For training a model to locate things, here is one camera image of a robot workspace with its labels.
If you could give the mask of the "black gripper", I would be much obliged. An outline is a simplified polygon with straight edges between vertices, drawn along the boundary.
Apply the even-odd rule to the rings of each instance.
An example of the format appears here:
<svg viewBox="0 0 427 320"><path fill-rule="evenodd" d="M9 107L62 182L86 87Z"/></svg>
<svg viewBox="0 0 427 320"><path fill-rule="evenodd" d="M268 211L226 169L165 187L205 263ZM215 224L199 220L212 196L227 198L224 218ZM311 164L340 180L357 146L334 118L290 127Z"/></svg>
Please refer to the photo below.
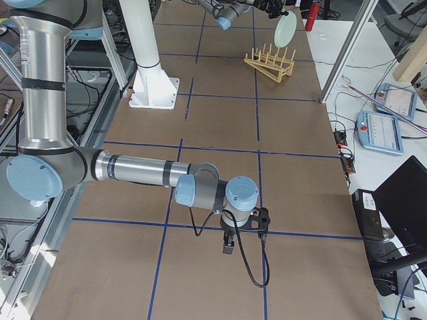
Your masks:
<svg viewBox="0 0 427 320"><path fill-rule="evenodd" d="M255 0L255 8L268 14L269 19L288 16L289 12L284 9L285 1L282 0Z"/></svg>
<svg viewBox="0 0 427 320"><path fill-rule="evenodd" d="M234 236L240 231L240 227L237 221L228 218L221 218L220 225L224 230L223 254L231 255L235 247Z"/></svg>

